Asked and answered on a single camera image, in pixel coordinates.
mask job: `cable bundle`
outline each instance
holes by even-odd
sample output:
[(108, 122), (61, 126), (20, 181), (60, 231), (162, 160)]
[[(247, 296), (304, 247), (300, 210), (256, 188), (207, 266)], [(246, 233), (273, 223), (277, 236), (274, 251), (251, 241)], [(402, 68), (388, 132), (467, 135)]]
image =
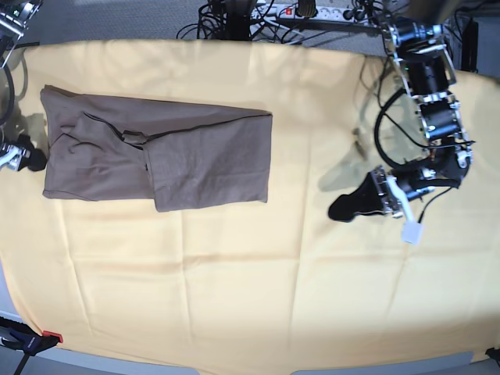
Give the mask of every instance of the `cable bundle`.
[(196, 30), (197, 39), (224, 39), (226, 6), (222, 0), (211, 0), (198, 9), (198, 22), (190, 23), (177, 32), (176, 39), (184, 39)]

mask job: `red clamp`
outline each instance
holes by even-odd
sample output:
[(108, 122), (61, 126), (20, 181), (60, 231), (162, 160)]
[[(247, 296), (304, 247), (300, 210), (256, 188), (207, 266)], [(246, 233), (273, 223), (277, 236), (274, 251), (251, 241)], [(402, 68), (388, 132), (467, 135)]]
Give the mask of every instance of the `red clamp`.
[(61, 334), (55, 334), (54, 332), (50, 332), (48, 330), (44, 330), (41, 335), (45, 338), (49, 338), (51, 336), (53, 336), (54, 338), (58, 338), (59, 339), (59, 343), (62, 344), (64, 342), (63, 340), (63, 336)]

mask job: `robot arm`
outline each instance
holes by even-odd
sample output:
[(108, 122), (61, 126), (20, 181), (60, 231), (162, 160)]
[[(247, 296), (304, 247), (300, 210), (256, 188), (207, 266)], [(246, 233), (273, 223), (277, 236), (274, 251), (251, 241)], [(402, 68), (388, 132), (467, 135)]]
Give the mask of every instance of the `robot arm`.
[[(442, 5), (441, 13), (435, 3)], [(452, 12), (457, 3), (414, 0), (410, 14), (413, 12), (420, 20), (440, 20)], [(387, 50), (403, 83), (403, 88), (380, 111), (373, 134), (377, 151), (392, 170), (386, 173), (379, 166), (368, 173), (358, 190), (334, 202), (328, 215), (332, 220), (343, 222), (350, 222), (358, 215), (404, 215), (403, 241), (416, 244), (422, 226), (415, 221), (409, 202), (437, 187), (459, 188), (473, 161), (473, 142), (462, 125), (460, 104), (449, 90), (456, 83), (456, 77), (442, 26), (401, 17), (387, 20), (381, 27)], [(417, 107), (427, 155), (400, 164), (382, 149), (380, 124), (387, 110), (404, 94)]]
[(43, 151), (34, 147), (30, 137), (21, 134), (17, 141), (10, 141), (3, 129), (13, 112), (15, 100), (13, 79), (6, 64), (40, 5), (41, 0), (0, 0), (0, 56), (5, 56), (0, 59), (0, 65), (9, 85), (9, 104), (0, 118), (0, 170), (6, 166), (19, 171), (27, 166), (32, 171), (38, 171), (43, 170), (47, 163)]

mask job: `gray floor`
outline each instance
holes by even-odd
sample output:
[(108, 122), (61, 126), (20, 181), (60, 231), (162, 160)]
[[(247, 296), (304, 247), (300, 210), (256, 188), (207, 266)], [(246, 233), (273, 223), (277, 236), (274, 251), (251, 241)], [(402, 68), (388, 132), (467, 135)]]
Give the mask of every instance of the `gray floor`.
[[(277, 0), (291, 4), (293, 0)], [(346, 6), (350, 0), (317, 0), (318, 5)], [(108, 39), (174, 39), (180, 28), (198, 20), (206, 0), (45, 0), (23, 43), (43, 45)], [(381, 39), (333, 32), (308, 43), (327, 49), (383, 55)]]
[[(14, 374), (17, 365), (22, 358), (22, 353), (14, 352), (0, 346), (0, 369), (2, 375)], [(468, 366), (463, 365), (464, 359), (470, 357), (464, 355), (450, 355), (440, 359), (427, 361), (410, 362), (389, 366), (363, 367), (358, 369), (344, 370), (317, 370), (298, 371), (294, 375), (496, 375), (498, 366), (494, 361), (483, 361)], [(145, 375), (146, 372), (137, 366), (137, 372), (129, 372), (133, 375)], [(195, 375), (192, 369), (179, 369), (173, 367), (157, 366), (154, 372), (147, 372), (155, 375)], [(80, 366), (72, 366), (61, 362), (34, 357), (30, 359), (24, 368), (23, 375), (116, 375), (116, 373), (92, 370)]]
[[(57, 351), (58, 349), (50, 349), (41, 355)], [(57, 359), (47, 359), (40, 355), (30, 358), (23, 375), (199, 375), (198, 371), (188, 368), (119, 361), (93, 355), (87, 355), (86, 360), (78, 361), (79, 366), (75, 366), (65, 362), (63, 353), (70, 355), (72, 352), (59, 350)], [(22, 352), (14, 352), (0, 345), (0, 374), (14, 374), (22, 358)]]

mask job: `brown cloth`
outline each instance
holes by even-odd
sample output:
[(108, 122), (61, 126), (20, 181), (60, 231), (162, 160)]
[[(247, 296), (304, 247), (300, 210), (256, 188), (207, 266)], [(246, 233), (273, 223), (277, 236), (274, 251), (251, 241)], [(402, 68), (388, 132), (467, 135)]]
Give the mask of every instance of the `brown cloth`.
[(44, 196), (154, 198), (160, 212), (267, 202), (272, 115), (256, 109), (41, 91)]

